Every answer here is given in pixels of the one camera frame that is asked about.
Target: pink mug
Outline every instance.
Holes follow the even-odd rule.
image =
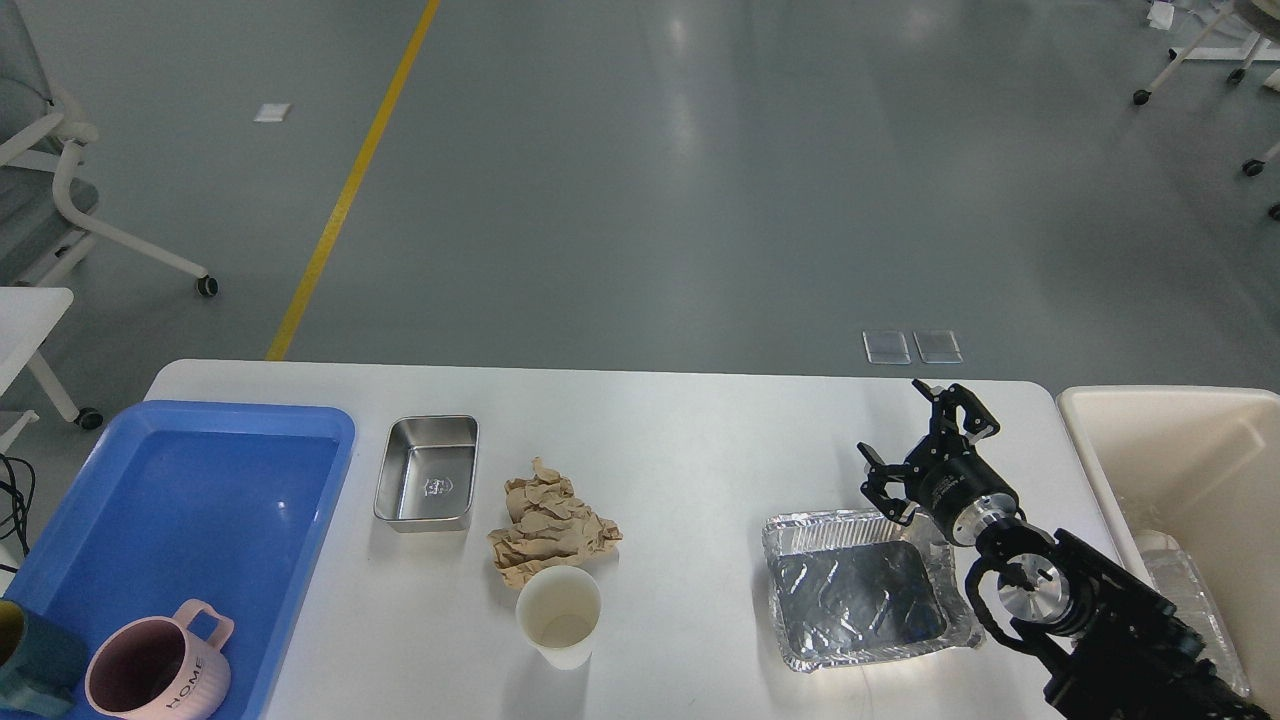
[[[188,626],[206,612],[218,620],[207,641]],[[93,710],[127,720],[204,720],[218,710],[232,671],[219,652],[236,623],[200,600],[173,618],[134,620],[97,648],[84,675]]]

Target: crumpled brown paper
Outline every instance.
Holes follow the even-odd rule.
[[[596,515],[573,496],[568,478],[534,457],[534,477],[507,480],[511,528],[489,533],[493,565],[508,587],[520,589],[543,568],[581,565],[622,539],[617,523]]]

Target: mug handle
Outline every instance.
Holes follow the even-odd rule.
[[[173,614],[173,620],[183,628],[189,628],[192,621],[195,621],[196,616],[201,612],[218,620],[218,626],[214,628],[214,632],[209,634],[209,639],[205,642],[207,642],[214,650],[223,650],[223,646],[227,644],[227,638],[232,637],[232,632],[236,630],[236,621],[225,615],[219,615],[218,611],[214,610],[212,605],[209,605],[202,600],[191,598],[187,602],[183,602],[182,607]]]

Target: teal cup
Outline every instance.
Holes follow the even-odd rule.
[[[61,717],[84,675],[88,648],[76,635],[0,600],[0,708]]]

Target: aluminum foil tray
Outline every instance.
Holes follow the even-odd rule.
[[[906,528],[876,510],[794,512],[763,539],[778,648],[797,673],[982,643],[952,548],[924,512]]]

